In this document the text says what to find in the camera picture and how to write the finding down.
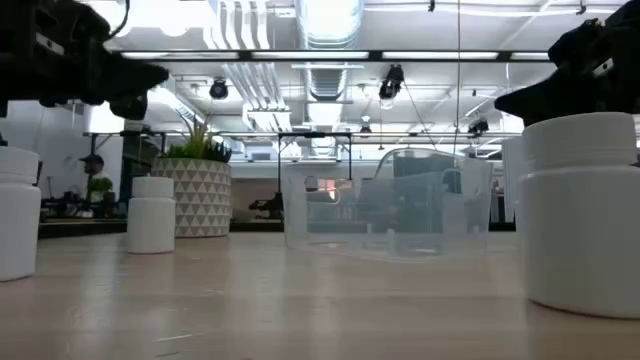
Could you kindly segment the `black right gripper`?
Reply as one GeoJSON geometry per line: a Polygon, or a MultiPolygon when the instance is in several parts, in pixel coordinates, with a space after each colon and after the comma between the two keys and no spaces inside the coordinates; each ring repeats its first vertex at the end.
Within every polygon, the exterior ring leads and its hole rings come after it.
{"type": "Polygon", "coordinates": [[[640,114],[640,0],[628,0],[605,21],[589,19],[549,48],[549,81],[498,97],[497,110],[525,126],[588,112],[640,114]]]}

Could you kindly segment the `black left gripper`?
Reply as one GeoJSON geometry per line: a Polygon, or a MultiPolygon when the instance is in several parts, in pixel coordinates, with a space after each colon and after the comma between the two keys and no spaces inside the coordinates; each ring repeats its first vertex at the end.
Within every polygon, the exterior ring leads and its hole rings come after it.
{"type": "MultiPolygon", "coordinates": [[[[13,100],[80,93],[88,54],[108,39],[109,23],[77,0],[0,0],[0,118],[13,100]]],[[[142,121],[147,91],[169,78],[162,66],[121,54],[100,58],[99,100],[111,112],[142,121]]]]}

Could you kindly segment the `white plastic pill bottle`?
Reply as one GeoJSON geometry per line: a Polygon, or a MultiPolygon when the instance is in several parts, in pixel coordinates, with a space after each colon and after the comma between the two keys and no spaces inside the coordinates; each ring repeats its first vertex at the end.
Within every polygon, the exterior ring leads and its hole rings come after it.
{"type": "Polygon", "coordinates": [[[174,181],[136,177],[128,203],[127,249],[131,254],[161,254],[175,248],[174,181]]]}
{"type": "Polygon", "coordinates": [[[35,272],[41,191],[37,153],[0,146],[0,282],[35,272]]]}
{"type": "Polygon", "coordinates": [[[640,319],[640,167],[635,122],[584,113],[522,134],[517,229],[526,294],[559,310],[640,319]]]}

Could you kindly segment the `clear plastic basket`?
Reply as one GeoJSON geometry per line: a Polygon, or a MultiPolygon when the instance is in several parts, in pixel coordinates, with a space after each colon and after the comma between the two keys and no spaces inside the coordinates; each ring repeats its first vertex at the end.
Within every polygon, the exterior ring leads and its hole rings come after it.
{"type": "Polygon", "coordinates": [[[394,149],[369,177],[296,167],[284,173],[284,231],[296,249],[418,263],[481,253],[490,223],[490,163],[394,149]]]}

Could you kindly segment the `person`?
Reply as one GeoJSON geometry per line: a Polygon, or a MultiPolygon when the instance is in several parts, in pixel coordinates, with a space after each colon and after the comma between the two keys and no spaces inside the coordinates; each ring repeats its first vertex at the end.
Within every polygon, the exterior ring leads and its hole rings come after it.
{"type": "Polygon", "coordinates": [[[88,176],[86,200],[89,202],[89,208],[96,218],[112,218],[114,216],[115,193],[113,191],[103,193],[90,192],[88,189],[89,181],[92,177],[110,178],[104,170],[103,158],[98,154],[90,154],[81,158],[80,161],[84,163],[84,172],[88,176]]]}

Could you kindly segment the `green succulent plant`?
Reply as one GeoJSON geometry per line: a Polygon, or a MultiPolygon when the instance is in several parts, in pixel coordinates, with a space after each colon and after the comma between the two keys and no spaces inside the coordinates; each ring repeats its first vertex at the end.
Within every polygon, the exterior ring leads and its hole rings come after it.
{"type": "Polygon", "coordinates": [[[202,121],[194,119],[192,123],[189,123],[185,120],[188,134],[184,135],[183,143],[170,145],[163,157],[228,163],[232,156],[232,150],[224,144],[224,141],[214,139],[214,134],[209,129],[211,120],[210,115],[202,121]]]}

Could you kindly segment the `white grey triangle-pattern pot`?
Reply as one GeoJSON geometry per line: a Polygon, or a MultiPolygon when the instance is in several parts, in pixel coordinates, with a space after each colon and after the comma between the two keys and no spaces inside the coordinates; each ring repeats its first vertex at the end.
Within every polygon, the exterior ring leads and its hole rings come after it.
{"type": "Polygon", "coordinates": [[[157,158],[151,175],[174,181],[177,238],[223,237],[232,218],[231,167],[189,158],[157,158]]]}

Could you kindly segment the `black overhead light bar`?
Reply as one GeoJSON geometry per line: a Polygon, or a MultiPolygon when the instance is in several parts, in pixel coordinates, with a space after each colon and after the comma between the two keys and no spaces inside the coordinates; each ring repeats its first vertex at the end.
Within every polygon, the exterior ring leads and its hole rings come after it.
{"type": "Polygon", "coordinates": [[[390,50],[116,50],[153,62],[462,62],[548,63],[544,51],[390,50]]]}

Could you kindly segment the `black aluminium rig frame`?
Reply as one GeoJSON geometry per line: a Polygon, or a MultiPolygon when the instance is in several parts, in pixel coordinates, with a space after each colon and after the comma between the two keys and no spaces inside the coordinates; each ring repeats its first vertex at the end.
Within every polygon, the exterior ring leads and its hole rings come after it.
{"type": "MultiPolygon", "coordinates": [[[[369,224],[367,222],[316,222],[287,224],[281,221],[263,222],[232,222],[231,232],[249,233],[282,233],[294,230],[296,227],[309,233],[385,233],[393,229],[396,233],[419,233],[419,230],[405,230],[399,225],[386,226],[369,224]]],[[[71,219],[60,218],[47,221],[39,225],[38,239],[56,239],[65,237],[82,237],[92,235],[106,235],[126,233],[128,223],[123,219],[71,219]]]]}

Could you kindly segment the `silver ventilation duct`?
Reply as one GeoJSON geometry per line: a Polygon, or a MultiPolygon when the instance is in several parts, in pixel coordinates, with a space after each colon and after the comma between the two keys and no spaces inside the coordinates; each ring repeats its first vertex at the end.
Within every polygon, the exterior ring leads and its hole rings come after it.
{"type": "MultiPolygon", "coordinates": [[[[364,0],[295,0],[300,45],[304,50],[352,50],[364,13],[364,0]]],[[[344,93],[349,71],[309,69],[306,84],[316,101],[335,101],[344,93]]]]}

